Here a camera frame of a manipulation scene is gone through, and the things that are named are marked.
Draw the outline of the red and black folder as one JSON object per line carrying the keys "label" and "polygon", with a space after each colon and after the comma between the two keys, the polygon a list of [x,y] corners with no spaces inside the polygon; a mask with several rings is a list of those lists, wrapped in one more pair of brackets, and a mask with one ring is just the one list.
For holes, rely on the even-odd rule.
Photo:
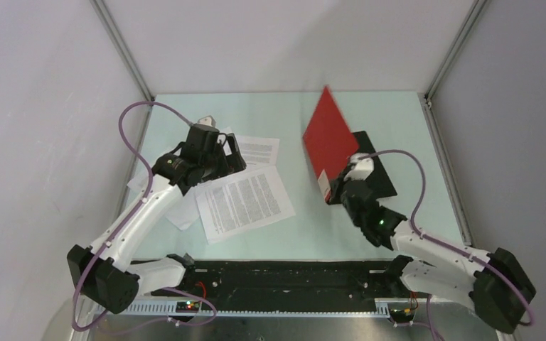
{"label": "red and black folder", "polygon": [[[369,156],[375,153],[367,132],[350,130],[331,89],[325,86],[302,139],[324,202],[339,205],[350,157],[356,153]],[[382,161],[377,156],[373,160],[375,170],[365,181],[374,198],[397,196]]]}

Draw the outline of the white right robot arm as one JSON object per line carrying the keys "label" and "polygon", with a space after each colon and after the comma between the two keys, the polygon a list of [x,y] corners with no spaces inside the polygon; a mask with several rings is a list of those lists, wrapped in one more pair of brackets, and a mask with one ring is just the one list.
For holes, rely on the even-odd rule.
{"label": "white right robot arm", "polygon": [[385,271],[392,296],[416,291],[450,300],[505,334],[523,325],[536,289],[510,251],[457,247],[415,232],[407,217],[379,204],[365,180],[335,180],[329,200],[342,204],[373,246],[398,252]]}

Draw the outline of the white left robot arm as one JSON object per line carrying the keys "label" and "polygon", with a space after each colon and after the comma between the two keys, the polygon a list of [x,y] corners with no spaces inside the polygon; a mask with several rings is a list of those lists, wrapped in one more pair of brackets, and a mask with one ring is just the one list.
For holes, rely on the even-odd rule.
{"label": "white left robot arm", "polygon": [[170,287],[191,294],[196,276],[178,256],[135,264],[140,244],[154,225],[182,201],[191,188],[239,173],[247,167],[233,133],[194,124],[186,140],[161,155],[146,184],[121,217],[88,247],[73,246],[67,255],[76,294],[118,314],[137,296]]}

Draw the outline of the top printed paper sheet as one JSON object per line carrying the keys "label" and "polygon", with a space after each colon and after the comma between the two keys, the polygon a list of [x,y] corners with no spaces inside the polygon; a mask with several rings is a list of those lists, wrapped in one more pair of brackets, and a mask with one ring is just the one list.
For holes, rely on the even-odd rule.
{"label": "top printed paper sheet", "polygon": [[236,135],[235,139],[240,154],[246,163],[247,171],[276,165],[279,153],[279,139],[241,135]]}

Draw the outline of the large printed paper sheet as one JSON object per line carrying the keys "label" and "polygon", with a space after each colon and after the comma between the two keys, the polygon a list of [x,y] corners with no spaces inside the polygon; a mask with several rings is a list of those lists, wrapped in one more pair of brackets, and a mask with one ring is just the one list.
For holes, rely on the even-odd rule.
{"label": "large printed paper sheet", "polygon": [[209,244],[296,214],[274,166],[214,180],[196,192],[196,203]]}

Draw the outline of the left printed paper sheet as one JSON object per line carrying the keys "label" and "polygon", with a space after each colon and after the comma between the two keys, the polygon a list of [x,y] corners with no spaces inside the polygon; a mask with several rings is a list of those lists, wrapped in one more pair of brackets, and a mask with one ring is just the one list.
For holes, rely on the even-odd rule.
{"label": "left printed paper sheet", "polygon": [[133,193],[140,193],[149,181],[149,174],[145,169],[138,170],[131,180],[127,183],[127,187]]}

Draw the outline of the right controller board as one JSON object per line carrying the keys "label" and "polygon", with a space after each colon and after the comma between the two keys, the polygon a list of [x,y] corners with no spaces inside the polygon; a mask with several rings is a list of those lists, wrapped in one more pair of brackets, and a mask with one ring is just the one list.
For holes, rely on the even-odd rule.
{"label": "right controller board", "polygon": [[388,320],[396,325],[410,325],[416,312],[417,310],[414,308],[391,308]]}

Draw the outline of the controller board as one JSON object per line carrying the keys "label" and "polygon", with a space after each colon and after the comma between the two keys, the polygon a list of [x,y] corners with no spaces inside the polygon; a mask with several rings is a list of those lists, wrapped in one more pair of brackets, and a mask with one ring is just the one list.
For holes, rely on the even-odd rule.
{"label": "controller board", "polygon": [[198,313],[201,309],[201,303],[199,301],[177,301],[175,312],[181,313]]}
{"label": "controller board", "polygon": [[416,312],[417,310],[414,308],[391,308],[388,320],[396,325],[410,325]]}

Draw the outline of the left controller board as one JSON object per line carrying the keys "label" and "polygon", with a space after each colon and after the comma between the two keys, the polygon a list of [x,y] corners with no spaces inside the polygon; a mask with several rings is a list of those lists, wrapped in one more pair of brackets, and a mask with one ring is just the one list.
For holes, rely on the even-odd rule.
{"label": "left controller board", "polygon": [[175,312],[181,313],[198,313],[201,309],[201,303],[199,301],[177,301]]}

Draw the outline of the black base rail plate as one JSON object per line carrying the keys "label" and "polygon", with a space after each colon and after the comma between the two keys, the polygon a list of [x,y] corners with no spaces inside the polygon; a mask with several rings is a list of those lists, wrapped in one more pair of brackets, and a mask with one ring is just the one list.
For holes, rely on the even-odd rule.
{"label": "black base rail plate", "polygon": [[177,289],[217,310],[366,311],[408,299],[391,261],[196,260]]}

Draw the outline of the left aluminium frame post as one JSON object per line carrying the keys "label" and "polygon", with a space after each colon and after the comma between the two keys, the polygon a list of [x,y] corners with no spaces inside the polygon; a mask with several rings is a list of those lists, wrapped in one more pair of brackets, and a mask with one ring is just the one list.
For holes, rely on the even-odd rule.
{"label": "left aluminium frame post", "polygon": [[142,97],[145,100],[153,100],[155,96],[149,89],[139,65],[136,62],[131,49],[127,45],[107,2],[103,0],[90,0],[90,4],[101,21],[106,34],[109,36],[114,49],[117,51],[135,86],[141,92]]}

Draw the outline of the aluminium frame post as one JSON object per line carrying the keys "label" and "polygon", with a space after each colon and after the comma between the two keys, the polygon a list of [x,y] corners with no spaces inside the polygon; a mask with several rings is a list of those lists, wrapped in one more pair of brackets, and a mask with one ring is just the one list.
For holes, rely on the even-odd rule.
{"label": "aluminium frame post", "polygon": [[155,96],[149,89],[139,65],[136,62],[131,49],[127,45],[107,2],[103,0],[90,0],[90,4],[101,21],[106,34],[109,36],[114,49],[117,51],[135,86],[141,92],[142,97],[145,100],[153,100]]}
{"label": "aluminium frame post", "polygon": [[446,76],[449,74],[451,68],[456,62],[459,53],[463,50],[466,42],[468,41],[472,30],[475,28],[483,12],[486,10],[487,5],[490,4],[489,0],[475,0],[464,21],[460,25],[457,34],[451,42],[449,49],[444,56],[438,70],[434,73],[432,81],[424,94],[425,103],[431,109],[435,95],[439,88],[442,86]]}

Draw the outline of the right aluminium frame post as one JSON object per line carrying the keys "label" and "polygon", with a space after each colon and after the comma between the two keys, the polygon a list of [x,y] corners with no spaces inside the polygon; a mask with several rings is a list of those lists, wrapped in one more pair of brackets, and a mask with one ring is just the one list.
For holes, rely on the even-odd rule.
{"label": "right aluminium frame post", "polygon": [[468,41],[472,30],[475,28],[483,12],[486,10],[487,5],[490,4],[489,0],[475,0],[464,21],[460,25],[457,34],[451,42],[449,49],[444,56],[438,70],[434,73],[432,81],[424,94],[425,103],[431,109],[435,95],[439,88],[442,86],[446,76],[449,74],[451,68],[456,62],[459,53],[463,50],[466,42]]}

